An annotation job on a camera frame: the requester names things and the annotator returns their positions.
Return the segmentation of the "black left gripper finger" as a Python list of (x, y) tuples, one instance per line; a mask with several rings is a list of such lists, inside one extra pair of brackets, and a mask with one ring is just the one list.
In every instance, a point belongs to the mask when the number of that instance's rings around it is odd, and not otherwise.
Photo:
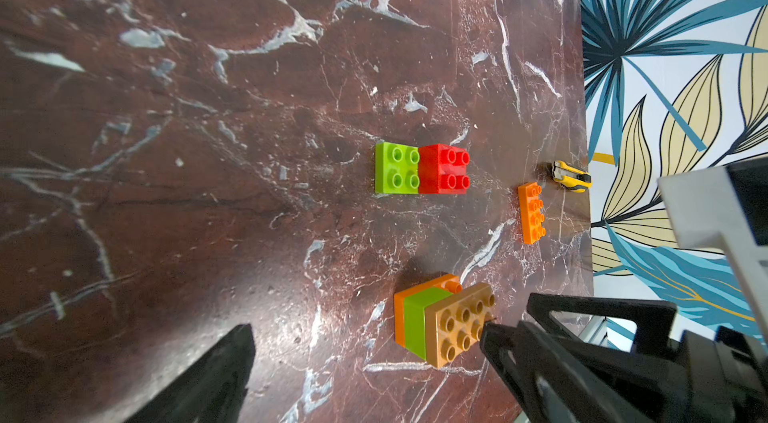
[(235, 326), (130, 422), (236, 422), (253, 368), (252, 326)]

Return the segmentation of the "tan lego brick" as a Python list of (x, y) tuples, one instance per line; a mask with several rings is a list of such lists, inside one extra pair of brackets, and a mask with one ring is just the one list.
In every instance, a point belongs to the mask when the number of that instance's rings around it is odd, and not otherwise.
[(492, 287), (478, 283), (425, 308), (426, 361), (435, 368), (453, 362), (477, 343), (496, 303)]

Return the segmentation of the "small green lego brick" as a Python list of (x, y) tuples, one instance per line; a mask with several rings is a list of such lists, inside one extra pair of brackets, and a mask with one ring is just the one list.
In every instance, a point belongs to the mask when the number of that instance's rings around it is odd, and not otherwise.
[(413, 354), (426, 359), (425, 309), (452, 293), (439, 287), (432, 287), (408, 296), (404, 300), (405, 346)]

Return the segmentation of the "red lego brick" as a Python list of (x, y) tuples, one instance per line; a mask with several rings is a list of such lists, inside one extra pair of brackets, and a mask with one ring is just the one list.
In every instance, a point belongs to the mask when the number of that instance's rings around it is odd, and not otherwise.
[(420, 194), (463, 195), (470, 187), (469, 153), (461, 148), (435, 144), (418, 149)]

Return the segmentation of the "long green lego brick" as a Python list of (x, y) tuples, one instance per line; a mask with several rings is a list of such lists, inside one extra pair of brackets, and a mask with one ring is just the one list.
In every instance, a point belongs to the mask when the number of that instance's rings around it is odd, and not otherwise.
[(377, 194), (418, 194), (419, 149), (380, 142), (375, 146), (375, 192)]

